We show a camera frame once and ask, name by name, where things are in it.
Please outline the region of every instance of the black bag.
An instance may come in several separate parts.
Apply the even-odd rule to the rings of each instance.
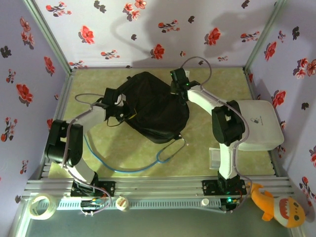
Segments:
[[[125,122],[154,143],[179,139],[189,119],[187,103],[181,104],[168,84],[148,72],[127,79],[118,90],[137,114]]]

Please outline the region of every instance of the tape roll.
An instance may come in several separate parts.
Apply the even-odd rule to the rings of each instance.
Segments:
[[[44,213],[39,214],[38,210],[39,210],[39,206],[41,207],[40,205],[41,200],[46,200],[46,202],[48,202],[48,207]],[[57,210],[57,207],[58,207],[58,203],[57,203],[56,198],[48,194],[38,194],[31,200],[29,211],[30,211],[30,215],[32,219],[47,220],[55,213],[55,211]]]

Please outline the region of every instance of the blue cable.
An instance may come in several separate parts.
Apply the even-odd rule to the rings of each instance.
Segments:
[[[107,167],[109,170],[111,170],[111,171],[113,171],[113,172],[124,173],[124,174],[135,174],[135,173],[143,172],[143,171],[145,171],[145,170],[147,170],[147,169],[153,167],[153,166],[154,166],[155,164],[157,164],[157,163],[162,163],[162,164],[167,163],[167,162],[170,161],[170,159],[171,159],[172,157],[174,157],[174,156],[185,146],[185,144],[186,144],[186,141],[184,140],[184,145],[183,145],[176,153],[174,153],[172,156],[168,157],[168,158],[167,158],[166,160],[164,160],[164,161],[160,160],[160,159],[159,159],[160,154],[161,154],[168,146],[170,146],[172,143],[175,142],[175,141],[173,141],[172,143],[170,143],[168,146],[166,146],[165,148],[161,149],[161,150],[157,153],[157,155],[156,155],[156,161],[154,161],[154,162],[151,163],[150,165],[148,165],[148,166],[146,166],[146,167],[144,167],[144,168],[142,168],[142,169],[133,170],[133,171],[126,171],[126,170],[114,169],[114,168],[108,166],[101,158],[99,158],[99,157],[93,152],[93,150],[91,149],[91,147],[90,147],[90,145],[89,145],[89,143],[88,143],[88,140],[87,140],[87,138],[86,138],[85,135],[84,135],[84,140],[85,140],[85,142],[86,142],[86,144],[87,144],[87,146],[88,146],[90,152],[91,152],[91,153],[94,155],[94,157],[96,157],[105,167]]]

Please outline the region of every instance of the orange plush toy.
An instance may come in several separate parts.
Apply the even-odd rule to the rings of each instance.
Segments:
[[[265,191],[262,194],[260,184],[252,184],[251,198],[254,203],[264,211],[262,220],[270,221],[273,217],[287,228],[298,227],[305,221],[305,213],[301,205],[291,197],[274,198],[271,193]]]

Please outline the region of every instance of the white cap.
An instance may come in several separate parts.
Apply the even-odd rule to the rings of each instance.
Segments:
[[[209,205],[209,200],[207,198],[204,198],[202,201],[201,201],[201,204],[202,206],[207,206]]]
[[[126,198],[120,196],[116,202],[115,202],[115,206],[117,207],[118,210],[121,211],[126,211],[129,207],[129,202]]]

